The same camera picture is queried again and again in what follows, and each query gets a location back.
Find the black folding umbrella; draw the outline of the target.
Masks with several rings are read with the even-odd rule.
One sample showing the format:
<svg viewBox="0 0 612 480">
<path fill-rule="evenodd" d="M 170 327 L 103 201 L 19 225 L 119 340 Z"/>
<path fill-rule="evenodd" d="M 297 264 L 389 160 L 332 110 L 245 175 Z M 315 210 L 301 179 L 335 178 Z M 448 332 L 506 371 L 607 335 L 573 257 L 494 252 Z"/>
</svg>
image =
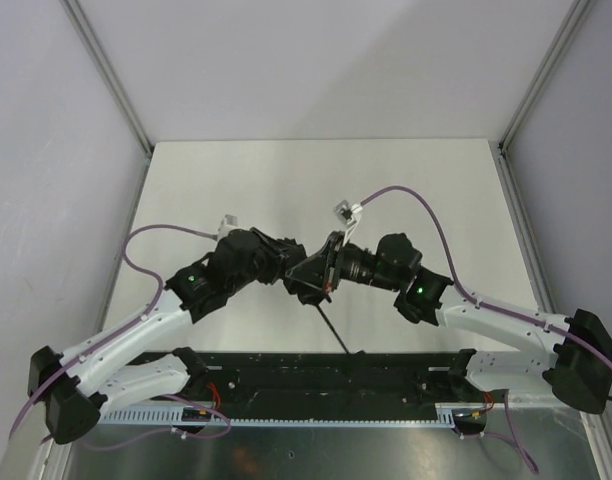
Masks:
<svg viewBox="0 0 612 480">
<path fill-rule="evenodd" d="M 331 303 L 330 294 L 342 280 L 345 234 L 332 232 L 324 245 L 314 254 L 287 266 L 283 282 L 287 292 L 296 295 L 302 305 L 310 305 L 318 312 L 328 330 L 346 355 L 351 355 L 345 342 L 322 309 L 323 302 Z"/>
</svg>

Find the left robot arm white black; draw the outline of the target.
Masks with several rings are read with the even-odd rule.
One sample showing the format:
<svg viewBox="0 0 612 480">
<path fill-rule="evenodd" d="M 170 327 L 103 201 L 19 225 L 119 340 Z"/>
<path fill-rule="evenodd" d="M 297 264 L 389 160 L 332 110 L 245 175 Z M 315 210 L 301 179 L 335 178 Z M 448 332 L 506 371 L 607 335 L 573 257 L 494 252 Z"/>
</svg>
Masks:
<svg viewBox="0 0 612 480">
<path fill-rule="evenodd" d="M 57 352 L 44 346 L 30 358 L 30 404 L 45 407 L 48 436 L 59 445 L 92 430 L 107 413 L 160 396 L 189 395 L 206 383 L 207 368 L 189 347 L 153 364 L 132 360 L 157 340 L 185 331 L 223 308 L 251 283 L 272 285 L 306 258 L 293 239 L 274 239 L 256 228 L 213 236 L 215 247 L 168 280 L 143 310 L 77 345 Z"/>
</svg>

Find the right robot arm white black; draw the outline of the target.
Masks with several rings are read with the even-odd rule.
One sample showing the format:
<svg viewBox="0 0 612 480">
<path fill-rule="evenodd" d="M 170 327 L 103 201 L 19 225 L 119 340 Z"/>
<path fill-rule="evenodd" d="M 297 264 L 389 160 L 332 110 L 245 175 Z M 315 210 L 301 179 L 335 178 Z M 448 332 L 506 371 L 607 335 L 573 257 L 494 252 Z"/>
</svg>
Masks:
<svg viewBox="0 0 612 480">
<path fill-rule="evenodd" d="M 301 302 L 328 299 L 341 281 L 395 293 L 407 321 L 475 333 L 508 346 L 493 353 L 467 350 L 452 375 L 480 391 L 539 390 L 548 385 L 565 405 L 601 414 L 612 386 L 612 338 L 599 317 L 572 316 L 497 304 L 422 265 L 422 254 L 403 233 L 382 237 L 376 251 L 333 232 L 316 253 L 288 268 L 285 280 Z"/>
</svg>

